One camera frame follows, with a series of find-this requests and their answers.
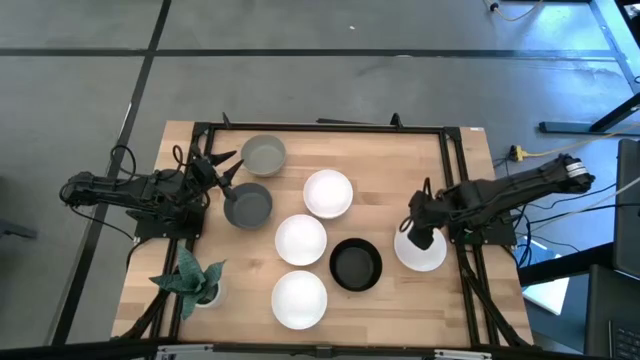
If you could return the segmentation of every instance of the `yellow cable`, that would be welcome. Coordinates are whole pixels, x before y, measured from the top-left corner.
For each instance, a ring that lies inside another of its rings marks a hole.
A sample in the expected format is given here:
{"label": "yellow cable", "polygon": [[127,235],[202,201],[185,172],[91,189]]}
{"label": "yellow cable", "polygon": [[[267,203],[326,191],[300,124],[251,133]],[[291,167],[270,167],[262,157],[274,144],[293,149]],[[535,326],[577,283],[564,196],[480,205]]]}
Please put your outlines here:
{"label": "yellow cable", "polygon": [[[518,20],[522,19],[523,17],[525,17],[525,16],[527,16],[527,15],[531,14],[531,13],[533,12],[533,10],[537,9],[537,8],[542,4],[542,1],[543,1],[543,0],[538,0],[538,2],[537,2],[535,5],[533,5],[533,7],[532,7],[531,9],[529,9],[529,11],[527,11],[526,13],[524,13],[524,14],[522,14],[522,15],[518,16],[518,17],[515,17],[515,18],[508,18],[508,17],[506,17],[506,16],[502,13],[502,11],[500,11],[500,8],[497,8],[497,7],[496,7],[496,8],[494,9],[494,11],[495,11],[498,15],[500,15],[500,17],[501,17],[501,18],[503,18],[505,21],[518,21]],[[492,3],[491,3],[489,0],[484,0],[484,2],[486,2],[486,3],[487,3],[487,5],[489,5],[489,8],[491,8]]]}
{"label": "yellow cable", "polygon": [[564,151],[564,150],[572,149],[572,148],[574,148],[574,147],[576,147],[576,146],[585,145],[585,144],[588,144],[588,143],[591,143],[591,142],[594,142],[594,141],[598,141],[598,140],[602,140],[602,139],[610,138],[610,137],[612,137],[612,136],[615,136],[615,135],[621,134],[621,133],[623,133],[623,132],[625,132],[625,131],[631,130],[631,129],[633,129],[634,127],[637,127],[637,126],[640,126],[640,122],[639,122],[639,123],[635,123],[635,124],[633,124],[633,125],[631,125],[631,126],[629,126],[629,127],[626,127],[626,128],[624,128],[624,129],[622,129],[622,130],[620,130],[620,131],[616,131],[616,132],[611,133],[611,134],[607,134],[607,135],[604,135],[604,136],[600,136],[600,137],[597,137],[597,138],[595,138],[595,139],[589,139],[589,140],[580,141],[580,142],[577,142],[577,143],[575,143],[575,144],[571,144],[571,145],[563,146],[563,147],[561,147],[561,148],[557,148],[557,149],[553,149],[553,150],[545,151],[545,152],[542,152],[542,153],[528,153],[528,152],[526,152],[526,151],[522,150],[522,155],[523,155],[523,157],[525,157],[525,158],[526,158],[526,157],[540,157],[540,156],[547,156],[547,155],[551,155],[551,154],[556,153],[556,152],[560,152],[560,151]]}

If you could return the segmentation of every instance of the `table leg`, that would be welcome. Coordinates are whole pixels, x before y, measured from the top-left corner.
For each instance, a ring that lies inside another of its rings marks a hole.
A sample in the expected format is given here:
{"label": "table leg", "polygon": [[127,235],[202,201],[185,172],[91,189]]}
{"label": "table leg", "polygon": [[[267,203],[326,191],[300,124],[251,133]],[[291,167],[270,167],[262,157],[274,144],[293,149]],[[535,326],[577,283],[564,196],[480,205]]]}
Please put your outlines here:
{"label": "table leg", "polygon": [[611,269],[613,242],[518,269],[520,285],[530,286],[586,273],[593,264]]}
{"label": "table leg", "polygon": [[24,226],[20,226],[5,220],[0,220],[0,237],[2,237],[2,235],[17,235],[33,239],[38,235],[38,233],[36,233],[34,230],[27,229]]}

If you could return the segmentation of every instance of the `gray bowl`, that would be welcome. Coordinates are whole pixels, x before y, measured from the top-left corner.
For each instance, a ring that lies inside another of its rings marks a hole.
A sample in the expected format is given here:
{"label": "gray bowl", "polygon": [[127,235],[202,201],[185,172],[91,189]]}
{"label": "gray bowl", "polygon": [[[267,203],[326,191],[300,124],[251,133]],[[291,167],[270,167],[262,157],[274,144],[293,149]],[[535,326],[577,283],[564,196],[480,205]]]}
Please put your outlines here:
{"label": "gray bowl", "polygon": [[238,199],[224,201],[224,216],[231,225],[241,229],[258,229],[269,219],[273,200],[264,186],[245,183],[233,188]]}
{"label": "gray bowl", "polygon": [[256,176],[271,176],[277,173],[287,155],[280,139],[272,135],[258,135],[242,146],[240,156],[244,167]]}

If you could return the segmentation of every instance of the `white cable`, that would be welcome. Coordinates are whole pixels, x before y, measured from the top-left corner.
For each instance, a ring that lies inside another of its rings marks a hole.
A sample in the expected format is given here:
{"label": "white cable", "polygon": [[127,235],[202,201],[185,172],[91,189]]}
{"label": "white cable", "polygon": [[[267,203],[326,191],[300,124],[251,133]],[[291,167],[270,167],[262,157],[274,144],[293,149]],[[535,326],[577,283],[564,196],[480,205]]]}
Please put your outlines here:
{"label": "white cable", "polygon": [[531,230],[531,232],[533,233],[534,231],[539,230],[540,228],[543,228],[543,227],[545,227],[545,226],[547,226],[547,225],[549,225],[549,224],[551,224],[551,223],[554,223],[554,222],[556,222],[556,221],[558,221],[558,220],[560,220],[560,219],[564,219],[564,218],[569,217],[569,216],[571,216],[571,215],[575,215],[575,214],[581,213],[581,212],[583,212],[583,211],[585,211],[585,210],[589,210],[589,209],[591,209],[591,208],[593,208],[593,207],[596,207],[596,206],[598,206],[598,205],[602,204],[603,202],[605,202],[605,201],[607,201],[607,200],[611,199],[612,197],[617,196],[617,195],[619,195],[619,194],[622,194],[622,192],[626,191],[627,189],[629,189],[629,188],[630,188],[630,187],[632,187],[633,185],[637,184],[638,182],[640,182],[640,176],[639,176],[639,177],[637,177],[637,178],[636,178],[635,180],[633,180],[632,182],[630,182],[630,183],[628,183],[627,185],[625,185],[625,186],[624,186],[623,188],[621,188],[620,190],[616,191],[616,192],[615,192],[615,194],[611,194],[611,195],[609,195],[609,196],[607,196],[607,197],[603,198],[602,200],[598,200],[597,202],[595,202],[595,203],[593,203],[593,204],[591,204],[591,205],[589,205],[589,206],[585,207],[584,209],[580,209],[580,210],[577,210],[577,211],[572,211],[572,212],[570,212],[570,213],[568,213],[568,214],[566,214],[566,215],[563,215],[563,216],[557,217],[557,218],[555,218],[555,219],[553,219],[553,220],[549,220],[548,222],[546,222],[546,223],[544,223],[544,224],[542,224],[542,225],[538,226],[537,228],[535,228],[535,229]]}

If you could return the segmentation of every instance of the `potted plant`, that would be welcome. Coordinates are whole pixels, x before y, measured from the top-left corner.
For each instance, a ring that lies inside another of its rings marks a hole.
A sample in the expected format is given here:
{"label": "potted plant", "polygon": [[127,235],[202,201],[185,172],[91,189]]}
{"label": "potted plant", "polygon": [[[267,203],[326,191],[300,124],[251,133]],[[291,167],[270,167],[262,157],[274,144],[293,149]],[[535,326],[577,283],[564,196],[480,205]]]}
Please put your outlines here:
{"label": "potted plant", "polygon": [[209,265],[202,271],[198,260],[183,246],[178,246],[178,274],[166,274],[149,278],[160,288],[182,296],[182,320],[186,320],[193,309],[217,307],[224,300],[226,289],[220,283],[222,266],[226,260]]}

